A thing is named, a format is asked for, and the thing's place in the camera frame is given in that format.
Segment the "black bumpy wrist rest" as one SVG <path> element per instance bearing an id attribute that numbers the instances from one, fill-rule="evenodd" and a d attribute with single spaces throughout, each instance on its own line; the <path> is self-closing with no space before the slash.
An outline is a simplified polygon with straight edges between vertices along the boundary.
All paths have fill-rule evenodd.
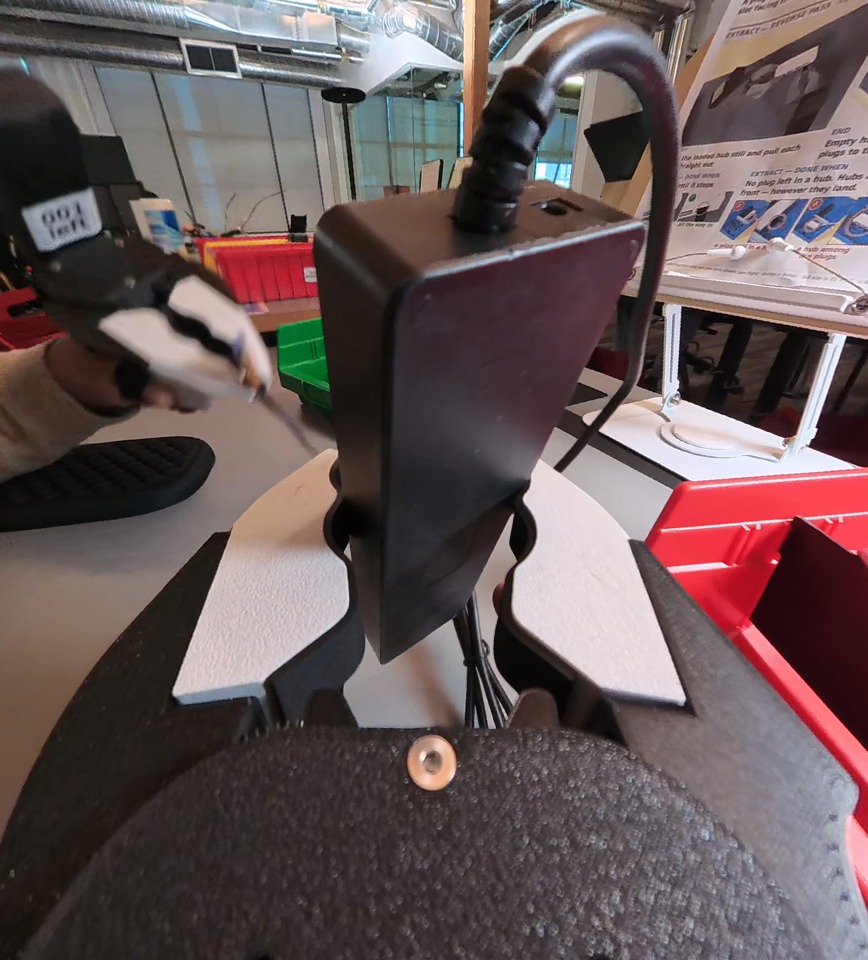
<path id="1" fill-rule="evenodd" d="M 77 446 L 0 483 L 0 533 L 142 517 L 191 498 L 215 466 L 200 438 L 133 438 Z"/>

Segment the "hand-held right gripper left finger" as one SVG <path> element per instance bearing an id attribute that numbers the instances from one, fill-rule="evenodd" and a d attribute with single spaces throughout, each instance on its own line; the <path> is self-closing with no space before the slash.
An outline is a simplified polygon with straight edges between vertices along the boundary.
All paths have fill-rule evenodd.
<path id="1" fill-rule="evenodd" d="M 320 453 L 232 526 L 173 696 L 305 706 L 344 690 L 364 657 L 337 452 Z"/>

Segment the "person's left hand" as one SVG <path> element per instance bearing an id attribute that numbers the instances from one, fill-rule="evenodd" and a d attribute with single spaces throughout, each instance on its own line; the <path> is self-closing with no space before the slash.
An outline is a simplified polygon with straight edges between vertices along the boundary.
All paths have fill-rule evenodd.
<path id="1" fill-rule="evenodd" d="M 46 345 L 44 359 L 51 377 L 70 397 L 102 416 L 127 415 L 141 408 L 193 414 L 211 406 L 210 400 L 184 399 L 175 388 L 148 377 L 146 369 L 67 335 Z"/>

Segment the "red bin yellow label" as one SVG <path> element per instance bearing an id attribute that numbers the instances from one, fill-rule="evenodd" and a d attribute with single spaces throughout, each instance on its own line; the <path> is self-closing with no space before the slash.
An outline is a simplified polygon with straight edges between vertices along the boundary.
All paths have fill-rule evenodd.
<path id="1" fill-rule="evenodd" d="M 313 243 L 287 234 L 193 240 L 202 266 L 224 282 L 242 305 L 316 298 Z"/>

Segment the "framed black-white marker sign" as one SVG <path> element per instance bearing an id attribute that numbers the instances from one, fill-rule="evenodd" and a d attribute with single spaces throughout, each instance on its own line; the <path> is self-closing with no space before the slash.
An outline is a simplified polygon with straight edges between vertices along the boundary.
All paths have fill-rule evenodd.
<path id="1" fill-rule="evenodd" d="M 606 185 L 631 181 L 648 147 L 651 125 L 643 110 L 592 123 L 584 140 Z"/>

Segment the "black seven-port usb hub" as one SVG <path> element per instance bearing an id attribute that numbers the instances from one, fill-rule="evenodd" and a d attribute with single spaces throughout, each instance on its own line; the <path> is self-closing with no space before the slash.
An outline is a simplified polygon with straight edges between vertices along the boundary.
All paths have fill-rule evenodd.
<path id="1" fill-rule="evenodd" d="M 343 518 L 390 663 L 458 615 L 612 318 L 645 226 L 529 184 L 504 234 L 455 192 L 336 205 L 313 239 Z"/>

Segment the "red plastic bin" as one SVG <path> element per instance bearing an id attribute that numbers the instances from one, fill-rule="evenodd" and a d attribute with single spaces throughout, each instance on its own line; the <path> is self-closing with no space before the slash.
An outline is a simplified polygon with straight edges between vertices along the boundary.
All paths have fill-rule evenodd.
<path id="1" fill-rule="evenodd" d="M 791 522 L 868 549 L 868 467 L 678 486 L 646 544 L 812 730 L 859 789 L 848 857 L 868 907 L 868 752 L 753 623 Z"/>

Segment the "black display board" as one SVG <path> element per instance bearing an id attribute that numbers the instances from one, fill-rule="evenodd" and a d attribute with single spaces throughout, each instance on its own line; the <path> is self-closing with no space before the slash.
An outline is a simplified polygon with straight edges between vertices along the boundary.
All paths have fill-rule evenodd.
<path id="1" fill-rule="evenodd" d="M 83 135 L 81 150 L 103 227 L 112 232 L 137 232 L 131 206 L 144 198 L 123 140 L 118 136 Z"/>

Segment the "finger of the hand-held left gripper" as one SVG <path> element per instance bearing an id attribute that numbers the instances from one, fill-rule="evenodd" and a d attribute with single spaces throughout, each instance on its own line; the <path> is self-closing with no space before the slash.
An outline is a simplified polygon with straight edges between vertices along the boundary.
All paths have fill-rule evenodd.
<path id="1" fill-rule="evenodd" d="M 176 330 L 160 310 L 120 310 L 101 319 L 98 328 L 177 403 L 254 402 L 257 398 L 257 387 L 230 343 L 212 349 Z"/>
<path id="2" fill-rule="evenodd" d="M 240 304 L 189 275 L 168 295 L 167 316 L 180 337 L 223 360 L 238 385 L 249 391 L 270 390 L 275 371 L 268 347 Z"/>

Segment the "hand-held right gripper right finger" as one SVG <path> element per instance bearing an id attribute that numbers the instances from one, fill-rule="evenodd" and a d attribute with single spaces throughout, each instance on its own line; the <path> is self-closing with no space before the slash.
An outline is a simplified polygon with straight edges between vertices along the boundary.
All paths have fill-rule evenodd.
<path id="1" fill-rule="evenodd" d="M 493 654 L 511 688 L 548 690 L 560 707 L 578 682 L 615 702 L 687 704 L 634 545 L 595 498 L 537 462 L 509 544 Z"/>

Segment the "person's left forearm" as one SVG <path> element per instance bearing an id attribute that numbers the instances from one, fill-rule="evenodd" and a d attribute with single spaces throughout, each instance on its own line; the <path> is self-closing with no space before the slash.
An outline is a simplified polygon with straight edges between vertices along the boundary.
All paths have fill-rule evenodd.
<path id="1" fill-rule="evenodd" d="M 59 338 L 27 349 L 0 352 L 0 483 L 56 462 L 98 430 L 136 409 L 86 405 L 53 375 L 51 349 Z"/>

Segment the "black cable orange plug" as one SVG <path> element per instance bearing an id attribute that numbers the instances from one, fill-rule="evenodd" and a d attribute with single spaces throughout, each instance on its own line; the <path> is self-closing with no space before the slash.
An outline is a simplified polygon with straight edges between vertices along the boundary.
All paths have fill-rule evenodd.
<path id="1" fill-rule="evenodd" d="M 234 341 L 231 350 L 231 365 L 235 368 L 238 384 L 247 402 L 258 404 L 266 409 L 291 434 L 306 454 L 311 458 L 317 456 L 319 451 L 308 439 L 304 429 L 271 395 L 274 386 L 274 368 L 266 345 L 262 341 L 260 346 L 251 345 L 246 338 L 240 337 Z"/>

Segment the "black floor lamp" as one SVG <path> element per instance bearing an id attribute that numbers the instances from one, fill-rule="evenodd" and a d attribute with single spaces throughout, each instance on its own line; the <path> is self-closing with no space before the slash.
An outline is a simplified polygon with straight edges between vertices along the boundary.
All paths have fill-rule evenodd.
<path id="1" fill-rule="evenodd" d="M 331 86 L 320 91 L 320 97 L 331 108 L 332 120 L 334 115 L 340 118 L 343 133 L 344 174 L 347 198 L 351 202 L 358 199 L 356 161 L 352 126 L 352 110 L 366 99 L 365 91 L 349 86 Z"/>

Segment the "green plastic bin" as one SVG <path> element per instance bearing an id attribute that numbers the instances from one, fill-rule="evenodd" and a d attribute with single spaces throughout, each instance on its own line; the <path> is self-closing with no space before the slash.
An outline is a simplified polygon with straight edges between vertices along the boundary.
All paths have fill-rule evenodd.
<path id="1" fill-rule="evenodd" d="M 284 323 L 275 333 L 277 370 L 281 386 L 301 403 L 322 414 L 332 414 L 328 360 L 321 318 Z"/>

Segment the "white blue-label canister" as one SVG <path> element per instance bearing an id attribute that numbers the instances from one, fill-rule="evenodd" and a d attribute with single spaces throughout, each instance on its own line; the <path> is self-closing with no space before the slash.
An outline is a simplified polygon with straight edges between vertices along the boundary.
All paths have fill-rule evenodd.
<path id="1" fill-rule="evenodd" d="M 144 240 L 168 255 L 181 253 L 185 239 L 172 201 L 144 197 L 130 200 L 129 206 Z"/>

